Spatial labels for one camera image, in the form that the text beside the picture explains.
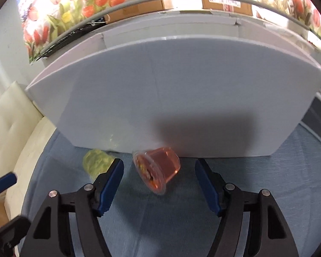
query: silver screw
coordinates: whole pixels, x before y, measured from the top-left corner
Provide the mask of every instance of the silver screw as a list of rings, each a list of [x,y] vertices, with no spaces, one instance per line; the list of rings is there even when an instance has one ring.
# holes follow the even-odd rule
[[[57,195],[57,191],[56,190],[51,190],[49,192],[49,197],[51,197],[51,198],[55,197],[56,195]]]
[[[227,190],[234,190],[235,189],[235,185],[234,184],[226,184],[226,189]]]
[[[264,195],[264,196],[270,196],[270,192],[269,192],[269,190],[262,190],[262,194]]]
[[[86,191],[90,191],[90,190],[92,190],[93,189],[93,185],[92,184],[86,184],[85,186],[84,186],[84,189],[86,190]]]

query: red jelly cup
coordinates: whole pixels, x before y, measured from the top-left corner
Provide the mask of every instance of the red jelly cup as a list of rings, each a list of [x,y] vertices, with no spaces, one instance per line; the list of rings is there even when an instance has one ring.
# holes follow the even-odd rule
[[[180,160],[171,148],[138,151],[133,154],[134,165],[147,187],[163,195],[166,184],[181,168]]]

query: white wall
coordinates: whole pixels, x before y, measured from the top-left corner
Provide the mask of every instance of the white wall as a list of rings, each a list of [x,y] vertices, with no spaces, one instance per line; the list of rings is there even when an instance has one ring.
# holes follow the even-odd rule
[[[28,85],[43,68],[42,61],[29,64],[16,0],[7,0],[0,10],[0,95],[13,81]]]

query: blue tablecloth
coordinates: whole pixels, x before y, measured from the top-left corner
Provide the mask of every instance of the blue tablecloth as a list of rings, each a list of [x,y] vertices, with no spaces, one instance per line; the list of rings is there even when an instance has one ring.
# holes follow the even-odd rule
[[[88,149],[76,148],[55,131],[40,156],[24,200],[22,214],[31,220],[50,190],[74,192],[92,182],[82,168]],[[194,173],[195,159],[182,158],[181,170],[164,196],[144,185],[130,154],[110,210],[99,223],[113,257],[207,256],[219,224],[208,209]],[[226,182],[245,191],[269,189],[294,236],[300,256],[308,257],[321,242],[321,143],[298,126],[269,157],[206,159]],[[242,256],[248,213],[236,256]],[[76,256],[83,256],[75,216],[70,216]]]

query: sofa backrest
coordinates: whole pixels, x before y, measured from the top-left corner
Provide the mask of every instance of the sofa backrest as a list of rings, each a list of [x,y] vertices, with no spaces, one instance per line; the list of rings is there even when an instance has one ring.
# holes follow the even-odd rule
[[[17,82],[0,97],[0,177],[13,171],[42,117]]]

